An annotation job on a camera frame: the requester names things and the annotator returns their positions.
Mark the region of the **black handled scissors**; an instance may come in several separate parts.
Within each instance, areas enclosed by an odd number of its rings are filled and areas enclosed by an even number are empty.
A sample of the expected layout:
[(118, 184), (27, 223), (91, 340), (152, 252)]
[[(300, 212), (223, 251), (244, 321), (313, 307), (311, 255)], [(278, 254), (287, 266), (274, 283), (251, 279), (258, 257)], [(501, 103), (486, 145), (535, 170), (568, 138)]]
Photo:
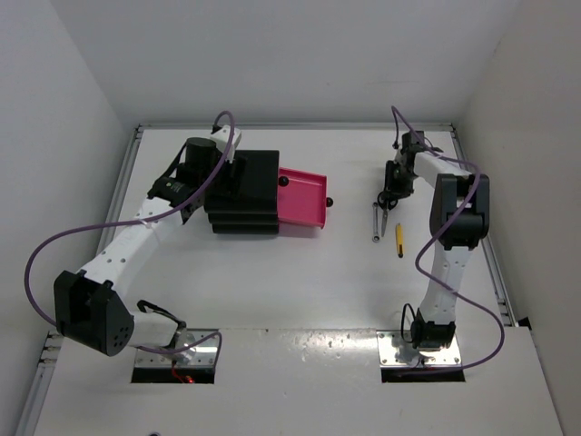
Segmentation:
[(398, 204), (398, 199), (388, 191), (382, 191), (378, 194), (377, 202), (381, 209), (381, 222), (380, 222), (380, 236), (384, 237), (387, 230), (387, 222), (389, 218), (389, 212), (394, 209)]

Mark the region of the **black drawer cabinet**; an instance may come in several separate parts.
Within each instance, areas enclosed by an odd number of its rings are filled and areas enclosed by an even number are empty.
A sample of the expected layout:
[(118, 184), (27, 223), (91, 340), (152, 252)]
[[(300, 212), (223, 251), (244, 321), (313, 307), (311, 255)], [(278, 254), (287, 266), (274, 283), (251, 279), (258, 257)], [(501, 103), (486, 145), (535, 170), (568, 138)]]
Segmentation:
[(217, 234), (276, 235), (279, 232), (277, 193), (280, 153), (276, 150), (239, 150), (232, 163), (243, 160), (239, 200), (227, 212), (234, 222), (210, 223)]

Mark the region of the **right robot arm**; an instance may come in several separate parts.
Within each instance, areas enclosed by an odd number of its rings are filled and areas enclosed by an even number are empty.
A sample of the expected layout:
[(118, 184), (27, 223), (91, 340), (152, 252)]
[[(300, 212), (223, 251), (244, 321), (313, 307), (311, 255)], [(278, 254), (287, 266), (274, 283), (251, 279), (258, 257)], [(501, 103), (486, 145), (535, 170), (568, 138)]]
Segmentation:
[(416, 349), (447, 348), (455, 335), (456, 293), (466, 264), (489, 230), (490, 181), (447, 160), (425, 142), (422, 131), (402, 135), (394, 159), (385, 166), (378, 204), (384, 214), (414, 193), (418, 179), (433, 189), (429, 215), (434, 260), (428, 289), (409, 330)]

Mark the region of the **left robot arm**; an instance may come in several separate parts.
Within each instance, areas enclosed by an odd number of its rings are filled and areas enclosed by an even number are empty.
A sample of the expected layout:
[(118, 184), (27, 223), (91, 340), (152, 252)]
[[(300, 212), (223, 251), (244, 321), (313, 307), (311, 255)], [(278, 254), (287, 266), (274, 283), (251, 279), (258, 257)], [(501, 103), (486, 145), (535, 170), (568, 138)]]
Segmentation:
[(117, 224), (121, 231), (113, 240), (77, 272), (59, 274), (54, 308), (61, 335), (107, 356), (125, 347), (173, 351), (184, 321), (159, 306), (130, 310), (124, 299), (162, 242), (202, 206), (240, 140), (240, 130), (228, 126), (187, 139), (134, 217)]

